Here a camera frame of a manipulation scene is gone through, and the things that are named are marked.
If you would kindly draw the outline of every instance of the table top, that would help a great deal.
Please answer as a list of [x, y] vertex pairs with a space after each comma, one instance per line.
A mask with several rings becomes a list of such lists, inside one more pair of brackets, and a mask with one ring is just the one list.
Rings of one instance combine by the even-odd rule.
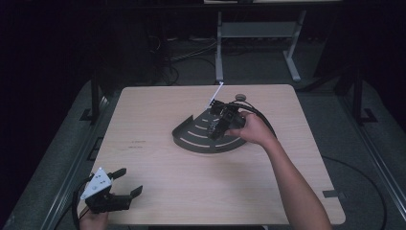
[[[113, 224], [287, 224], [275, 175], [264, 150], [251, 143], [223, 152], [181, 149], [171, 132], [197, 117], [217, 86], [130, 87], [123, 90], [92, 172], [126, 168], [111, 192], [143, 193], [129, 210], [109, 216]], [[345, 221], [298, 98], [290, 85], [223, 85], [224, 103], [242, 93], [275, 129], [282, 146], [315, 191], [331, 223]]]

